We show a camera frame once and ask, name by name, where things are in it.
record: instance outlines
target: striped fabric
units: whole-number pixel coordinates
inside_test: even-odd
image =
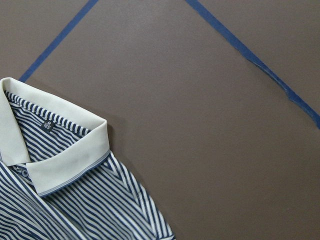
[[[10,91],[4,93],[32,164],[63,153],[91,131]],[[42,129],[45,121],[50,121],[50,132]],[[94,166],[44,196],[37,194],[26,163],[7,166],[0,155],[0,239],[175,240],[175,236],[144,187],[105,149]]]

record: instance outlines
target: striped shirt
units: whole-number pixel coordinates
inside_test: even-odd
[[[110,151],[105,119],[8,77],[0,80],[0,239],[175,236]]]

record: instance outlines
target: brown surface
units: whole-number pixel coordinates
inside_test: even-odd
[[[86,1],[3,1],[18,79]],[[320,112],[317,1],[201,1]],[[108,120],[179,240],[320,239],[320,131],[183,0],[99,1],[27,81]]]

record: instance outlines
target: blue tape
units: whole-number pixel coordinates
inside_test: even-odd
[[[74,18],[65,26],[58,36],[50,43],[50,45],[41,53],[40,56],[32,63],[32,65],[19,78],[19,81],[25,82],[34,73],[35,70],[46,60],[46,58],[56,49],[56,47],[65,39],[65,37],[74,29],[81,19],[90,11],[90,9],[98,2],[98,0],[89,0],[83,8],[74,16]]]
[[[283,80],[280,79],[267,65],[265,65],[249,48],[246,47],[235,35],[232,34],[211,12],[209,12],[198,0],[185,0],[200,16],[217,30],[242,56],[259,67],[271,77],[286,93],[289,100],[297,104],[305,111],[320,129],[320,116],[301,97],[299,97]]]

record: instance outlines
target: shirt collar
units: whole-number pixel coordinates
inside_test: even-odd
[[[4,91],[54,112],[91,131],[63,152],[39,162],[29,154]],[[80,177],[110,152],[107,120],[53,94],[11,77],[0,80],[0,154],[6,166],[26,163],[40,195],[46,195]]]

